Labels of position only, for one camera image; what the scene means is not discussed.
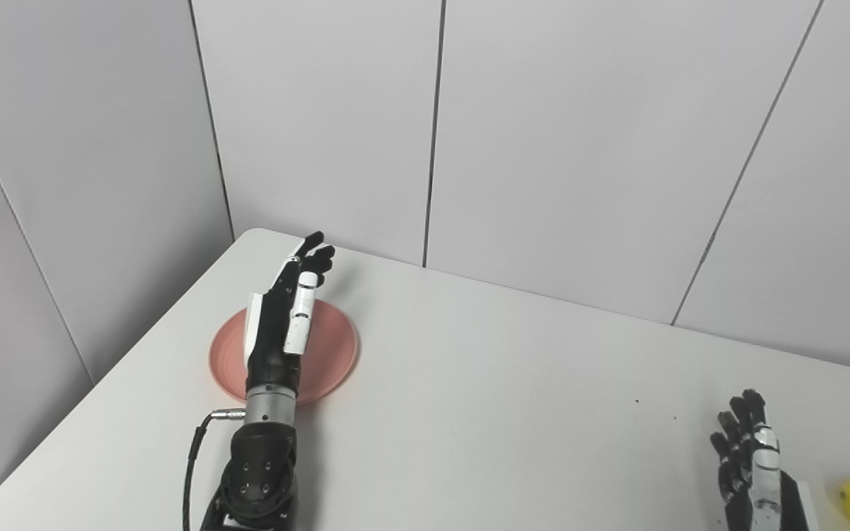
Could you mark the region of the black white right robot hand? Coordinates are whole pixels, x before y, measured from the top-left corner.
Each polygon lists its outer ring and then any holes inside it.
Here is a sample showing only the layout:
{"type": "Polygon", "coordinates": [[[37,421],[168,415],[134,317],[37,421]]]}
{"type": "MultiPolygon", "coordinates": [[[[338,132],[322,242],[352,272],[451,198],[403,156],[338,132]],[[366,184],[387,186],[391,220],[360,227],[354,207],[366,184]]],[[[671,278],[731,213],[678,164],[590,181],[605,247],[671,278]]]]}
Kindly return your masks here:
{"type": "Polygon", "coordinates": [[[780,443],[768,421],[766,401],[745,389],[717,414],[709,437],[718,457],[717,484],[729,530],[817,530],[807,484],[781,463],[780,443]]]}

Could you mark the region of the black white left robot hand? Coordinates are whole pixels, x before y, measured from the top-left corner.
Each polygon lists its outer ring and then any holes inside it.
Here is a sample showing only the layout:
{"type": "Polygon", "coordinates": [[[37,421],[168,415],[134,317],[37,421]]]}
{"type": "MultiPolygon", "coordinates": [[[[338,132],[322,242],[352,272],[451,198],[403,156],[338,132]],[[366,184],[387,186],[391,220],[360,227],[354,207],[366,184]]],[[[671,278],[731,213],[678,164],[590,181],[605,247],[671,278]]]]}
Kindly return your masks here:
{"type": "Polygon", "coordinates": [[[269,289],[253,294],[246,313],[245,390],[281,387],[300,393],[316,292],[333,268],[335,248],[316,231],[281,263],[269,289]]]}

